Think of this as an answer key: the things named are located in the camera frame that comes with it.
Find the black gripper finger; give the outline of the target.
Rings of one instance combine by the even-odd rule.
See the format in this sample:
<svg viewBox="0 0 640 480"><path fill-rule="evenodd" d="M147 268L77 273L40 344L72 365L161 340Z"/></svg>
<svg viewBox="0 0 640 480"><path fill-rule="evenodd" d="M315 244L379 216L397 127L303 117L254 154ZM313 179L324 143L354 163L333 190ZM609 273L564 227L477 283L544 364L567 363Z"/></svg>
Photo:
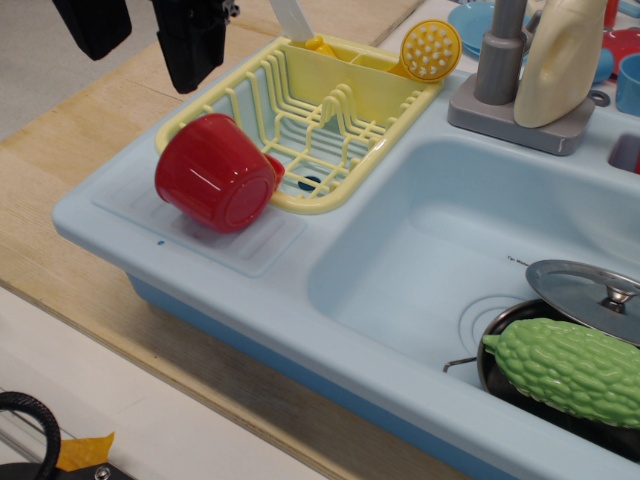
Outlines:
<svg viewBox="0 0 640 480"><path fill-rule="evenodd" d="M164 0L152 5L173 87L180 94L190 93L224 61L224 2Z"/></svg>
<svg viewBox="0 0 640 480"><path fill-rule="evenodd" d="M53 0L56 10L80 50L97 61L132 32L125 0Z"/></svg>

